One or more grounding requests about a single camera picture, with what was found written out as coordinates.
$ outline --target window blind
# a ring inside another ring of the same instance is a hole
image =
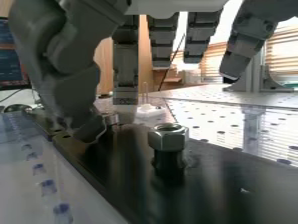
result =
[[[271,75],[298,75],[298,25],[281,27],[266,42]]]
[[[199,63],[202,76],[219,76],[219,66],[226,51],[226,42],[210,44]]]

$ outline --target bolt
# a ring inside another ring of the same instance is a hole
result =
[[[147,143],[154,149],[151,165],[158,176],[169,179],[182,177],[182,151],[187,141],[189,129],[175,123],[158,124],[147,133]]]

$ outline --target metal bracket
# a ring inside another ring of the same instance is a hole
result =
[[[246,68],[245,73],[241,75],[235,83],[223,88],[223,91],[233,92],[292,92],[294,89],[282,86],[273,79],[269,67],[262,64],[263,51],[261,51]]]
[[[189,12],[183,62],[199,63],[207,49],[210,37],[219,23],[222,10],[217,12]]]
[[[138,16],[126,16],[114,40],[114,105],[138,104]]]
[[[149,36],[151,42],[151,61],[154,67],[170,66],[170,55],[175,37],[179,13],[169,19],[154,19],[147,16]]]

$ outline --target window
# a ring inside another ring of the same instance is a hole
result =
[[[266,42],[266,64],[274,76],[298,75],[298,23],[291,19],[279,23]]]

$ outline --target black surface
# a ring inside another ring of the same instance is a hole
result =
[[[183,178],[163,180],[151,166],[146,132],[121,126],[92,146],[65,133],[53,137],[60,153],[129,223],[298,223],[295,168],[191,140]]]

